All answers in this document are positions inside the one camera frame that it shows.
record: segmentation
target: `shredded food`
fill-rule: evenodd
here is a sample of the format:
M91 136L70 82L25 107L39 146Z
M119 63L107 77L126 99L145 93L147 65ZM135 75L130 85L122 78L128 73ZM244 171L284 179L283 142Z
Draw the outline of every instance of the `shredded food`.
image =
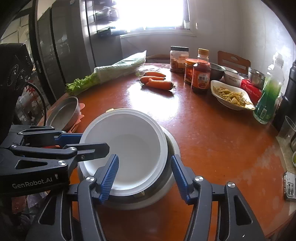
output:
M232 104L241 106L241 107L245 107L246 104L252 104L252 103L245 100L245 98L243 97L242 92L240 92L240 93L233 92L233 91L230 91L230 90L228 90L226 88L215 87L215 86L214 86L214 92L218 96L223 98L224 100L226 100L226 101L228 101L228 102L230 102Z

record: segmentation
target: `round table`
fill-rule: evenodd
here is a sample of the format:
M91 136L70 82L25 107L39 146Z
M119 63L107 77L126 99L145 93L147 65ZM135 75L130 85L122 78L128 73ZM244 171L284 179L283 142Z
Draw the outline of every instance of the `round table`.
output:
M251 206L266 236L279 229L295 209L283 199L281 151L277 131L255 120L252 111L235 111L221 105L208 91L195 94L182 74L167 64L154 64L172 80L176 89L162 91L141 86L136 75L98 85L81 93L85 104L76 132L83 132L99 115L111 108L142 111L165 127L176 139L181 159L196 175L211 183L234 182ZM71 183L79 182L77 171ZM213 202L209 240L215 239L217 206ZM183 240L192 206L181 199L177 185L153 205L139 210L97 208L109 241ZM73 215L78 218L77 204Z

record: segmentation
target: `green liquid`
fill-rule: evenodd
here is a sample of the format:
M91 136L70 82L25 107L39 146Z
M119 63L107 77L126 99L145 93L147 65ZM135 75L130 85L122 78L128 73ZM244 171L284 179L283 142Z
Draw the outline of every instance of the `green liquid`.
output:
M260 97L255 110L254 117L262 124L270 121L274 114L274 103L281 91L281 82L273 79L272 76L266 76L262 96Z

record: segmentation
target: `dish of food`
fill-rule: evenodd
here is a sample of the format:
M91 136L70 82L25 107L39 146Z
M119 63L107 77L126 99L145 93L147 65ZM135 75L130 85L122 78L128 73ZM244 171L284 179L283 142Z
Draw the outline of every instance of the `dish of food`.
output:
M218 96L220 96L221 98L223 98L224 100L232 104L236 104L241 107L245 107L246 104L251 104L250 102L244 99L242 92L238 93L238 92L230 91L229 89L226 89L223 87L214 86L213 88L214 88L214 92Z
M222 105L230 109L255 110L248 93L241 88L212 80L211 92Z

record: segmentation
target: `green dish soap bottle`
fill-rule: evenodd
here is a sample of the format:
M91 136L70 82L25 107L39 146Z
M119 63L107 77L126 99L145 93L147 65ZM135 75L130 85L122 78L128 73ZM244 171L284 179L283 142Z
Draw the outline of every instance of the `green dish soap bottle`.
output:
M273 57L274 63L268 66L262 95L255 107L253 115L262 124L267 124L274 115L274 104L285 80L284 61L278 52Z

